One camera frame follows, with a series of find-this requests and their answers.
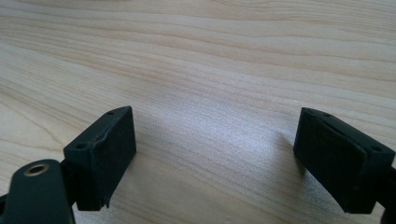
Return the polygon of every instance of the light wood surface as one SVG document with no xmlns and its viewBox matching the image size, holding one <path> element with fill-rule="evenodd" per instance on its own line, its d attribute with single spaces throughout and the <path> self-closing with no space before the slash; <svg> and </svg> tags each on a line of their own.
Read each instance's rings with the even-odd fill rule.
<svg viewBox="0 0 396 224">
<path fill-rule="evenodd" d="M 379 223 L 292 145 L 307 106 L 396 148 L 396 2 L 0 0 L 0 194 L 123 105 L 138 152 L 78 223 Z"/>
</svg>

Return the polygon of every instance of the screw hole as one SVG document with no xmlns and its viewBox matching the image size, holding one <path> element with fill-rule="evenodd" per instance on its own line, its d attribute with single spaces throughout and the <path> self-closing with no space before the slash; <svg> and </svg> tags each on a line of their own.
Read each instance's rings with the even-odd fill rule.
<svg viewBox="0 0 396 224">
<path fill-rule="evenodd" d="M 78 149 L 83 149 L 83 148 L 86 147 L 86 146 L 87 146 L 87 144 L 81 143 L 81 144 L 76 145 L 76 148 L 78 148 Z"/>
<path fill-rule="evenodd" d="M 27 169 L 24 172 L 24 175 L 26 175 L 26 176 L 41 175 L 44 172 L 46 172 L 49 168 L 50 168 L 50 166 L 46 163 L 34 165 L 34 166 L 30 167 L 29 169 Z"/>
<path fill-rule="evenodd" d="M 372 147 L 372 149 L 373 149 L 374 151 L 382 151 L 382 149 L 381 149 L 380 147 Z"/>
</svg>

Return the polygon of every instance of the black plastic part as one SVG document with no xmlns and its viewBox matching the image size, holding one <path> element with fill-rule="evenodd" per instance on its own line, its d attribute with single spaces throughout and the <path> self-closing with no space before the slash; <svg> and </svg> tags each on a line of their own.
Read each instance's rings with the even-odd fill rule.
<svg viewBox="0 0 396 224">
<path fill-rule="evenodd" d="M 59 162 L 35 161 L 12 176 L 5 224 L 74 223 Z"/>
<path fill-rule="evenodd" d="M 373 211 L 395 157 L 370 136 L 310 108 L 301 111 L 294 154 L 345 212 L 355 214 Z"/>
<path fill-rule="evenodd" d="M 108 207 L 111 195 L 136 153 L 130 106 L 111 110 L 64 148 L 68 172 L 77 174 L 78 210 Z"/>
</svg>

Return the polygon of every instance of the black clamp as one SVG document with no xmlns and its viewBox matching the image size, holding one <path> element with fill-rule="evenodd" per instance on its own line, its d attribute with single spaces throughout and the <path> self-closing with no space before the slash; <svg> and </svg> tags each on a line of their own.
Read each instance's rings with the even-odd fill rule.
<svg viewBox="0 0 396 224">
<path fill-rule="evenodd" d="M 294 154 L 343 210 L 370 214 L 376 202 L 382 223 L 396 223 L 395 152 L 340 119 L 303 108 Z"/>
<path fill-rule="evenodd" d="M 105 113 L 64 148 L 64 160 L 35 161 L 13 176 L 0 197 L 0 223 L 75 223 L 80 211 L 108 207 L 136 153 L 130 106 Z"/>
</svg>

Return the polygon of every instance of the wooden table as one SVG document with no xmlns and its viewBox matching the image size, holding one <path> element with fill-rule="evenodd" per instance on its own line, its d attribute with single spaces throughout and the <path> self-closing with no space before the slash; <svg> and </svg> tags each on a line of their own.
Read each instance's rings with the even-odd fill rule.
<svg viewBox="0 0 396 224">
<path fill-rule="evenodd" d="M 138 152 L 78 223 L 379 223 L 292 145 L 306 106 L 396 148 L 396 2 L 0 1 L 0 194 L 123 105 Z"/>
</svg>

